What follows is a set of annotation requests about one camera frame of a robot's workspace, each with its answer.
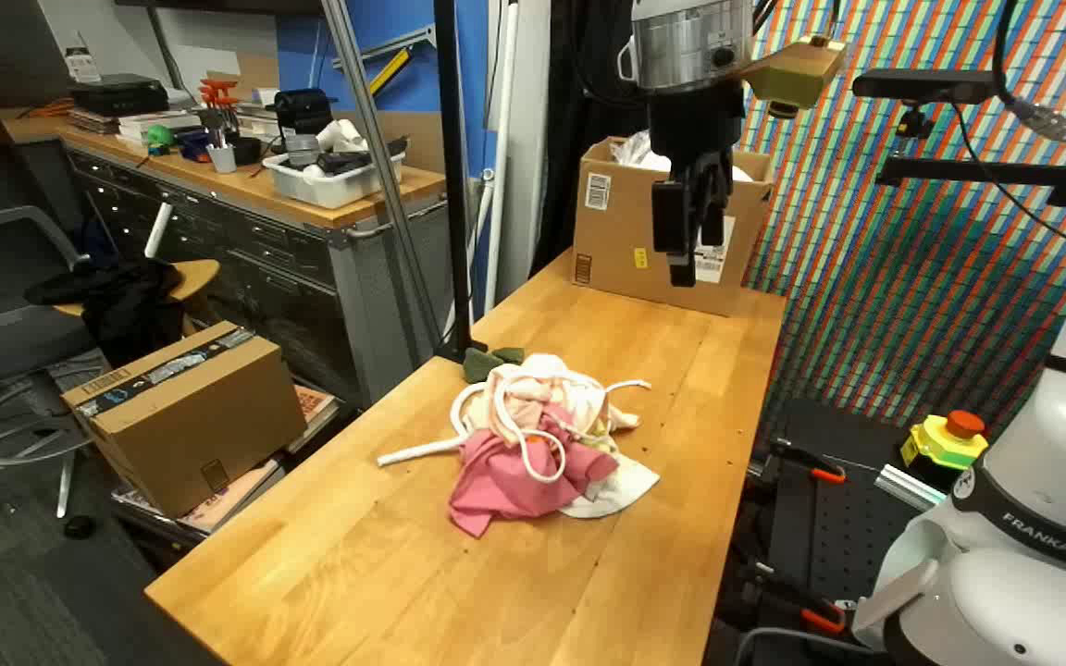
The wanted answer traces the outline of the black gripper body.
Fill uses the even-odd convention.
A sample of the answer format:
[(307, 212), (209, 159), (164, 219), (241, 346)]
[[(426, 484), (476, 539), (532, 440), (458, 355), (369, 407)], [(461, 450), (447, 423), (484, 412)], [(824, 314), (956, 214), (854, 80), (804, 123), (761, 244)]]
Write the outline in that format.
[(739, 141), (745, 86), (713, 79), (706, 86), (650, 92), (650, 146), (671, 159), (679, 186), (700, 188), (711, 204), (728, 196), (728, 156)]

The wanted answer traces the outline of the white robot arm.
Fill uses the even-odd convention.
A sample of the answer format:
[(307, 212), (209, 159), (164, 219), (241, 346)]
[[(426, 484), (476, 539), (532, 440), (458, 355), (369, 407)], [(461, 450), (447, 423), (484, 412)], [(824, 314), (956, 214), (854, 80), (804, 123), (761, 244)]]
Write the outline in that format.
[(758, 626), (732, 666), (796, 643), (837, 666), (1066, 666), (1066, 317), (996, 442), (888, 545), (849, 636)]

